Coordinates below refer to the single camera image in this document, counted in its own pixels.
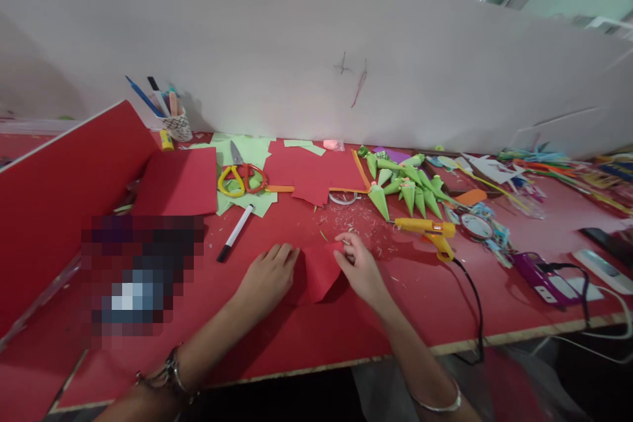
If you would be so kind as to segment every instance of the purple device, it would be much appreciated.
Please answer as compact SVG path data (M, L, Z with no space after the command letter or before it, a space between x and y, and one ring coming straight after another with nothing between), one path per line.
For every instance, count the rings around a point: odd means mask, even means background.
M540 266L546 262L537 253L520 253L512 256L514 268L530 286L555 307L569 307L582 302L582 298L567 281L554 271L544 272Z

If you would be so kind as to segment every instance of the bracelet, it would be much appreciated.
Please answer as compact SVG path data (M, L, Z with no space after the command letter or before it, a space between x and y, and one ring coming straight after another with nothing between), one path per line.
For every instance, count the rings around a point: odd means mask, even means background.
M427 406L426 404L424 404L423 402L420 402L412 393L411 390L409 390L409 395L411 396L411 398L416 401L418 403L418 405L420 407L422 407L423 409L426 409L428 411L431 412L435 412L435 413L443 413L443 412L455 412L457 409L460 408L460 406L462 405L462 391L460 390L459 385L457 384L457 381L455 379L453 379L453 383L455 384L455 389L457 389L457 398L455 399L455 402L453 402L450 406L448 407L431 407L431 406Z
M183 405L191 405L200 395L200 391L190 394L183 385L178 374L178 361L176 361L176 350L180 345L175 346L165 360L165 367L156 376L145 377L139 371L136 373L136 385L139 384L153 390L167 388Z

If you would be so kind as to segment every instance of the hand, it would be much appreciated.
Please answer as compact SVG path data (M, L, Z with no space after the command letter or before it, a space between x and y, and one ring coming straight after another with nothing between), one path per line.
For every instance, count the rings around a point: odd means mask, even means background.
M268 315L290 290L299 252L290 244L275 244L259 254L246 271L231 301L250 314L253 324Z
M337 241L344 239L350 243L343 247L345 255L334 251L334 258L354 292L380 314L393 303L393 299L384 285L376 260L358 234L342 233L336 236Z

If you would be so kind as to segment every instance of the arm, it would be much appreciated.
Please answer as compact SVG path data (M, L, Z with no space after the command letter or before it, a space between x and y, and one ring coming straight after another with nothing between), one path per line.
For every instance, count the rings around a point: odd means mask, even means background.
M361 238L352 233L343 233L336 238L337 241L343 239L349 242L344 246L345 255L334 251L334 257L354 291L380 318L420 420L479 421L479 416L464 397L455 412L434 413L415 402L418 400L431 407L448 407L457 398L455 382L435 360L389 295L376 261Z
M277 244L270 252L258 256L235 295L177 350L178 373L187 392L193 394L198 390L222 357L282 300L292 286L298 255L299 249L292 249L290 244ZM168 389L153 390L139 384L97 420L173 421L180 410L179 402Z

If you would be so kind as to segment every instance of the pencil cup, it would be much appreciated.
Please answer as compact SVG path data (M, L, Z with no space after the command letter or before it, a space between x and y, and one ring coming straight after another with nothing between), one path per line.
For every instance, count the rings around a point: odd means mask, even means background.
M184 107L181 106L181 108L183 110L181 115L177 117L159 117L159 119L174 140L188 142L193 138L193 135L189 127L189 120L187 120L187 111L185 111Z

